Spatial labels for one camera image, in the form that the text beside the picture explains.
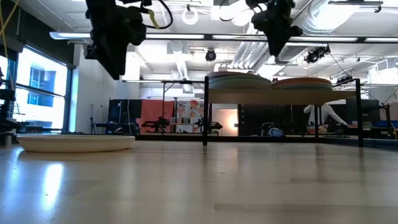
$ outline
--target white plate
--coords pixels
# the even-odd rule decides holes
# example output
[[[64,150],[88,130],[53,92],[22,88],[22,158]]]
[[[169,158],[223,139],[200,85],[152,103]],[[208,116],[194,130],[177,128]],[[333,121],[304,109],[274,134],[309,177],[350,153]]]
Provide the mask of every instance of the white plate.
[[[132,149],[134,136],[33,134],[17,137],[29,152],[104,152]]]

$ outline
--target yellow cable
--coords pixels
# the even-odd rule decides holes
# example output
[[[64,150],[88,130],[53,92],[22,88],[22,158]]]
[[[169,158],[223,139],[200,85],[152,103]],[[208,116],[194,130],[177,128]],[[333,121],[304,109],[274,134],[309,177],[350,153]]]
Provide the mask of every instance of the yellow cable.
[[[152,21],[154,27],[156,29],[159,29],[159,24],[156,22],[156,19],[155,19],[155,13],[152,10],[148,10],[148,11],[149,11],[150,20]]]
[[[1,9],[1,5],[0,5],[0,21],[1,21],[1,27],[4,27],[4,21],[2,19],[2,9]],[[4,43],[4,51],[6,53],[6,58],[8,60],[8,52],[7,52],[7,41],[6,41],[6,31],[3,32],[2,35],[2,41]]]
[[[10,22],[12,15],[14,14],[15,10],[17,9],[17,6],[18,6],[18,4],[19,4],[19,1],[20,1],[20,0],[17,0],[17,1],[15,2],[15,5],[14,5],[14,7],[12,8],[12,11],[11,11],[10,15],[8,16],[8,18],[6,19],[6,22],[4,23],[4,26],[1,27],[0,35],[6,30],[6,27],[7,27],[8,23]]]
[[[2,39],[4,42],[4,52],[6,53],[6,58],[7,58],[7,62],[8,62],[8,51],[7,51],[7,41],[6,41],[6,27],[9,23],[9,21],[11,20],[12,15],[15,13],[15,10],[17,9],[17,6],[19,4],[20,0],[17,0],[15,2],[14,7],[12,8],[11,13],[8,15],[8,18],[6,19],[6,22],[3,23],[3,19],[2,19],[2,8],[0,5],[0,21],[1,21],[1,31],[0,31],[0,35],[2,35]],[[9,72],[9,76],[10,76],[10,84],[11,84],[11,90],[14,90],[14,77],[12,77],[11,72]]]

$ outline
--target ceiling light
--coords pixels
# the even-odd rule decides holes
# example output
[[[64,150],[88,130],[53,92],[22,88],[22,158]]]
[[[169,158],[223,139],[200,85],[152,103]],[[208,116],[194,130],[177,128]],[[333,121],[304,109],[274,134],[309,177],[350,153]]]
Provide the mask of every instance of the ceiling light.
[[[160,80],[123,80],[123,82],[129,83],[161,83]]]
[[[290,41],[356,42],[357,37],[291,37]]]
[[[260,41],[267,40],[265,35],[213,35],[215,40],[248,40],[248,41]]]
[[[344,6],[379,6],[383,1],[329,1],[329,4]]]
[[[188,18],[187,18],[187,13],[188,13],[188,12],[193,12],[193,17],[192,17],[191,19],[188,19]],[[199,14],[198,14],[198,11],[197,11],[196,9],[190,9],[189,11],[188,11],[188,9],[185,9],[185,10],[182,12],[181,18],[182,18],[182,21],[183,21],[185,24],[194,25],[194,24],[197,23],[198,20],[199,20]]]
[[[371,37],[366,38],[365,42],[398,42],[397,37]]]
[[[189,40],[195,40],[195,39],[204,39],[204,35],[200,34],[147,34],[146,39],[147,40],[159,40],[159,39],[169,39],[169,40],[175,40],[175,39],[189,39]]]
[[[90,38],[90,33],[50,32],[50,36],[54,40],[89,39]]]
[[[294,46],[294,47],[327,47],[328,44],[324,43],[298,43],[298,42],[288,42],[285,46]]]

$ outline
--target white shirt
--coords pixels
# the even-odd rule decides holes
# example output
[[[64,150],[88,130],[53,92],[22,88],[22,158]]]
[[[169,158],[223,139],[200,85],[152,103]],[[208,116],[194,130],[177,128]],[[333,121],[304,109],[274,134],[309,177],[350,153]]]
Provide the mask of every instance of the white shirt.
[[[320,115],[318,110],[318,125],[325,124],[327,117],[331,116],[337,123],[348,126],[348,124],[335,113],[335,111],[330,105],[328,104],[322,105],[321,111],[322,111],[322,123],[319,122]],[[304,108],[304,113],[309,113],[309,112],[311,113],[310,113],[310,119],[308,120],[308,124],[311,123],[315,124],[315,110],[313,105],[308,105],[306,108]]]

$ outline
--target round tray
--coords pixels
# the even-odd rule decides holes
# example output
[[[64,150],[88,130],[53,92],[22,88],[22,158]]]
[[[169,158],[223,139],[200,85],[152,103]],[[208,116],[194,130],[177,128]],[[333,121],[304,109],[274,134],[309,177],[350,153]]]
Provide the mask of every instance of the round tray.
[[[291,84],[272,86],[272,90],[333,90],[333,87],[329,84]]]
[[[270,87],[269,82],[252,79],[229,79],[209,84],[211,89],[269,89]]]
[[[132,149],[134,136],[34,134],[17,137],[28,152],[104,152]]]
[[[209,72],[207,74],[209,80],[219,77],[230,77],[235,75],[254,76],[253,74],[241,73],[241,72]]]
[[[309,78],[309,77],[287,78],[285,80],[281,80],[281,81],[277,81],[277,82],[273,83],[272,87],[283,86],[283,85],[296,85],[296,84],[327,84],[327,85],[331,85],[331,82],[324,78]]]

